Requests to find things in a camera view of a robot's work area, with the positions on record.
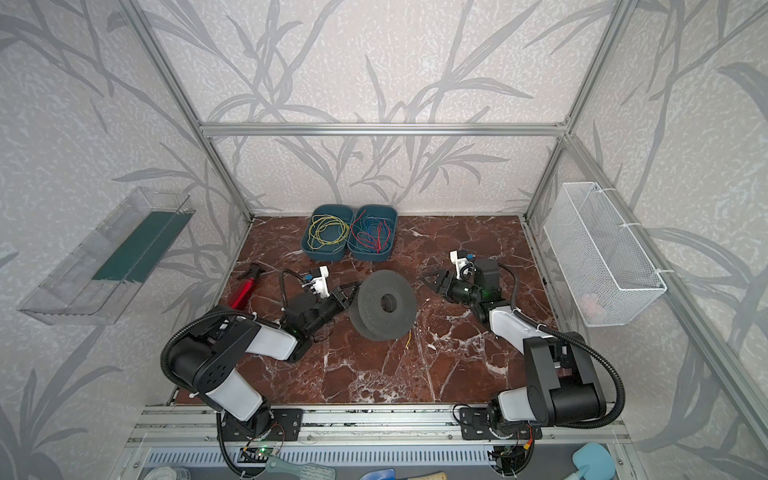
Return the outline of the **dark grey foam spool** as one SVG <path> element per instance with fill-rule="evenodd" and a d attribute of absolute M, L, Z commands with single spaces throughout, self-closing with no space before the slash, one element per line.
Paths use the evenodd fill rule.
<path fill-rule="evenodd" d="M 369 275 L 349 307 L 355 329 L 372 341 L 397 340 L 413 328 L 418 311 L 410 283 L 392 270 Z"/>

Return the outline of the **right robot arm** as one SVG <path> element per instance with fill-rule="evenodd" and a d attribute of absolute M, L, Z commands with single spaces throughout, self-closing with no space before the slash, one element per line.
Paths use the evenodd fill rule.
<path fill-rule="evenodd" d="M 423 274 L 421 282 L 449 303 L 467 308 L 495 336 L 522 353 L 526 385 L 497 394 L 481 425 L 499 439 L 532 439 L 535 427 L 597 429 L 617 420 L 626 390 L 617 369 L 576 332 L 561 332 L 516 304 L 519 282 L 507 297 L 501 273 L 510 267 L 468 254 L 451 270 Z"/>

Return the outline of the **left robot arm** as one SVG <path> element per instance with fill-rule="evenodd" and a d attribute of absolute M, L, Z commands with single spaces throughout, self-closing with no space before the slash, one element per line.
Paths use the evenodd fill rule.
<path fill-rule="evenodd" d="M 168 340 L 160 354 L 161 370 L 219 413 L 221 423 L 260 437 L 274 416 L 269 401 L 237 365 L 248 355 L 298 362 L 315 343 L 315 334 L 352 305 L 359 287 L 358 282 L 343 284 L 326 297 L 304 292 L 288 303 L 278 324 L 217 306 Z"/>

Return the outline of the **teal bin with yellow cables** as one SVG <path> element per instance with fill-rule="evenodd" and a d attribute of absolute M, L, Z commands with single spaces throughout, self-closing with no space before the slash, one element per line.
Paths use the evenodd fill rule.
<path fill-rule="evenodd" d="M 346 205 L 325 204 L 309 218 L 301 248 L 313 261 L 336 262 L 346 254 L 354 212 Z"/>

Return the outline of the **teal bin with red cables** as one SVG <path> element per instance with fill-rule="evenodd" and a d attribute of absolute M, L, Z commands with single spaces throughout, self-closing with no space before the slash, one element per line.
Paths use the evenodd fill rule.
<path fill-rule="evenodd" d="M 398 213 L 390 206 L 369 204 L 360 207 L 347 240 L 351 255 L 365 262 L 387 261 L 394 248 L 397 220 Z"/>

